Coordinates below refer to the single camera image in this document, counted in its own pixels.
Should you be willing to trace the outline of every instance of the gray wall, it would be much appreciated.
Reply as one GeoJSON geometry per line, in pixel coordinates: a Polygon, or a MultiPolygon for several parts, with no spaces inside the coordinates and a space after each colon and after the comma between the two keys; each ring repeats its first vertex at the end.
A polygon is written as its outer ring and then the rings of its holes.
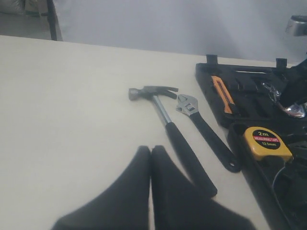
{"type": "Polygon", "coordinates": [[[305,58],[307,0],[54,0],[64,41],[227,58],[305,58]]]}

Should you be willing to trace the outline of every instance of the metal tool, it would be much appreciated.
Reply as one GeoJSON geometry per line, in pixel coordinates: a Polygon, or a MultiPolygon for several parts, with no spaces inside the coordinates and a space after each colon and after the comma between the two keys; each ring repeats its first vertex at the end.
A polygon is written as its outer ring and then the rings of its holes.
{"type": "Polygon", "coordinates": [[[270,99],[282,110],[284,111],[286,114],[288,114],[291,117],[295,117],[295,118],[304,118],[306,115],[305,109],[303,105],[298,105],[296,103],[294,103],[293,105],[289,106],[289,107],[283,107],[280,103],[279,103],[279,98],[281,96],[281,93],[271,84],[267,83],[267,82],[263,82],[262,85],[269,90],[269,96],[270,99]]]}
{"type": "Polygon", "coordinates": [[[307,16],[293,15],[288,21],[286,32],[293,36],[307,35],[307,16]]]}
{"type": "Polygon", "coordinates": [[[190,145],[182,136],[176,125],[171,121],[158,98],[158,95],[165,95],[176,99],[177,95],[170,91],[178,92],[178,89],[165,86],[144,86],[141,90],[132,88],[129,89],[129,99],[133,101],[138,98],[145,98],[153,101],[165,125],[166,133],[189,177],[202,192],[204,192],[208,197],[213,197],[217,194],[216,187],[203,169],[190,145]]]}
{"type": "Polygon", "coordinates": [[[202,118],[198,111],[197,99],[180,94],[178,95],[178,103],[176,110],[190,117],[223,166],[232,173],[239,172],[241,165],[238,159],[202,118]]]}

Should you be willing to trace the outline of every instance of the yellow tape measure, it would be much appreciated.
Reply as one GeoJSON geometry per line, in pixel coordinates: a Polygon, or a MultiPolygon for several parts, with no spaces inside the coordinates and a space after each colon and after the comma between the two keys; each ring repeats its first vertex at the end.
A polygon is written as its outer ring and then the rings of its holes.
{"type": "Polygon", "coordinates": [[[292,158],[290,150],[282,139],[267,128],[250,127],[245,131],[243,137],[257,161],[265,156],[279,156],[285,161],[292,158]]]}

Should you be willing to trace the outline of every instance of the claw hammer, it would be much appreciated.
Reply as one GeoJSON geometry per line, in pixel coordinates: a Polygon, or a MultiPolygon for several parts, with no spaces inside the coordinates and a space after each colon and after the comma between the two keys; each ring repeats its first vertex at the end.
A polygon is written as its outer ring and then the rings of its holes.
{"type": "Polygon", "coordinates": [[[210,180],[188,142],[168,116],[158,97],[158,95],[165,95],[176,99],[177,95],[171,91],[178,92],[178,89],[166,86],[144,86],[141,90],[131,88],[129,89],[129,99],[134,101],[138,98],[145,98],[154,103],[161,120],[165,125],[168,138],[170,139],[170,142],[172,143],[173,148],[189,177],[195,186],[204,192],[206,196],[213,197],[217,194],[215,185],[210,180]]]}

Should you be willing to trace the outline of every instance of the black wrench grip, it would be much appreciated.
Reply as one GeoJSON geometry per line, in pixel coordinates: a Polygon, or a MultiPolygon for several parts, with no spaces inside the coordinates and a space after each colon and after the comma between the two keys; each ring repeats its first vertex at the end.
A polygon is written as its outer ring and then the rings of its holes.
{"type": "Polygon", "coordinates": [[[195,186],[204,192],[206,196],[214,197],[217,194],[215,185],[177,126],[170,122],[166,124],[165,129],[180,162],[195,186]]]}
{"type": "Polygon", "coordinates": [[[189,116],[223,166],[232,173],[241,171],[241,164],[199,112],[189,116]]]}

